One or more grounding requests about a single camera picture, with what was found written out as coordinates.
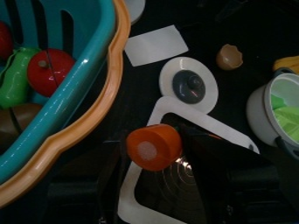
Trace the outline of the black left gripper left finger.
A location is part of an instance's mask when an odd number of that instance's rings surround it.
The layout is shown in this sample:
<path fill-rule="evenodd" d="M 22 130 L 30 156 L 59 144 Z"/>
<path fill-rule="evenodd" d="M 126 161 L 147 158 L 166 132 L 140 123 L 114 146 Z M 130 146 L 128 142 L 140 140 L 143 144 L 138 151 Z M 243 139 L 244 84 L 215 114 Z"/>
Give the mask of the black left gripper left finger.
<path fill-rule="evenodd" d="M 98 179 L 98 224 L 123 224 L 118 218 L 120 187 L 127 174 L 127 147 L 123 140 L 104 143 L 107 162 Z"/>

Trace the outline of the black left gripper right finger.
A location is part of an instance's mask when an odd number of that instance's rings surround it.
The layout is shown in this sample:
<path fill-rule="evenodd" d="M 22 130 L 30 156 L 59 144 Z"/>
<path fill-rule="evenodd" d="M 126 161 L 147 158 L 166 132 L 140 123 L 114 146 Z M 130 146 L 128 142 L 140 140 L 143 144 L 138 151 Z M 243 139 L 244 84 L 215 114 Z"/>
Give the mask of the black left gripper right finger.
<path fill-rule="evenodd" d="M 179 127 L 208 224 L 299 224 L 275 165 L 251 149 L 195 127 Z"/>

